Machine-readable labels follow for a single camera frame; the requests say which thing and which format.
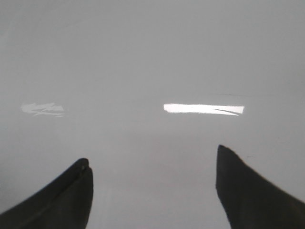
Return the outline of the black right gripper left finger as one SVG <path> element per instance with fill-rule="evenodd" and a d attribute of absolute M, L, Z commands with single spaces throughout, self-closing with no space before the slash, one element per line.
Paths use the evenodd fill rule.
<path fill-rule="evenodd" d="M 93 199 L 93 173 L 80 158 L 47 186 L 1 213 L 2 229 L 84 229 Z"/>

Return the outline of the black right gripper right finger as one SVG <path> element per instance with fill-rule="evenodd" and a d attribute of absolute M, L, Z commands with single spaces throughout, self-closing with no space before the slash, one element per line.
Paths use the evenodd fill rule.
<path fill-rule="evenodd" d="M 233 229 L 303 229 L 304 202 L 250 168 L 233 150 L 219 145 L 216 191 Z"/>

